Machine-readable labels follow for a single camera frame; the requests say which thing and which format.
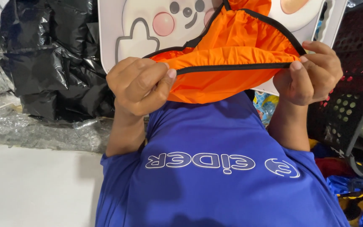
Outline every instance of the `black mesh basket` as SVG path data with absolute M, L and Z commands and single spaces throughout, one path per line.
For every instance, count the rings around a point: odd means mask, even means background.
M 326 101 L 309 106 L 308 133 L 347 157 L 363 176 L 363 152 L 353 150 L 363 125 L 363 3 L 344 14 L 333 49 L 344 76 Z

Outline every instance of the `orange nylon bag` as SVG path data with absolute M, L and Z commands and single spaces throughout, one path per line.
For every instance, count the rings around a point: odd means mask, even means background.
M 306 54 L 292 33 L 265 16 L 270 7 L 271 0 L 224 0 L 202 35 L 145 56 L 176 69 L 168 100 L 220 101 L 270 80 Z

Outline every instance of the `white floor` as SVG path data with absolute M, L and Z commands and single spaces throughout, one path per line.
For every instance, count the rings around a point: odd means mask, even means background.
M 100 158 L 0 146 L 0 227 L 93 227 Z

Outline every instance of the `white cartoon board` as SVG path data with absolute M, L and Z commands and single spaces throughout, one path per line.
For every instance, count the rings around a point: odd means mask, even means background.
M 269 17 L 299 42 L 311 40 L 324 2 L 328 8 L 319 40 L 332 46 L 347 0 L 272 0 Z M 222 0 L 99 0 L 100 49 L 108 72 L 127 57 L 183 46 L 199 36 Z M 254 88 L 278 95 L 272 80 Z

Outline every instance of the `blue t-shirt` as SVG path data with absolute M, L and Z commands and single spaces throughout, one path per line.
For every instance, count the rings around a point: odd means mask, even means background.
M 313 154 L 281 147 L 244 93 L 166 102 L 147 139 L 103 156 L 97 227 L 349 227 Z

